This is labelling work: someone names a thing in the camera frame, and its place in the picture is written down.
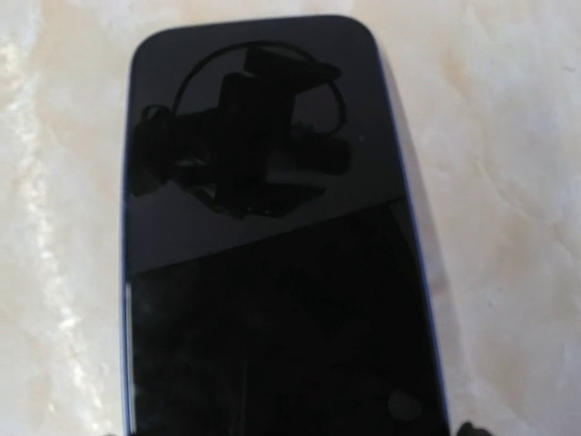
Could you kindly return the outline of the blue phone underneath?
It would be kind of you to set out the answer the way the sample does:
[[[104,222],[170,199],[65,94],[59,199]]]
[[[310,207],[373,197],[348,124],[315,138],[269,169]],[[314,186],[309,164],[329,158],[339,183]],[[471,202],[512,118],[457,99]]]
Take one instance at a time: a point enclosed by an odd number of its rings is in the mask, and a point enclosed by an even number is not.
[[[122,211],[124,434],[450,434],[365,25],[287,17],[144,39]]]

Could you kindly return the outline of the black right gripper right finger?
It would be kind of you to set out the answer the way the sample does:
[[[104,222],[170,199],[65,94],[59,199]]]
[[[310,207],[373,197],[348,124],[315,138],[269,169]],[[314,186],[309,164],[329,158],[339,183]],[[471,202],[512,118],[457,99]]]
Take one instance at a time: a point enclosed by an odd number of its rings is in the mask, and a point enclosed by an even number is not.
[[[458,428],[457,436],[488,436],[488,431],[484,428],[475,426],[472,422],[467,421]]]

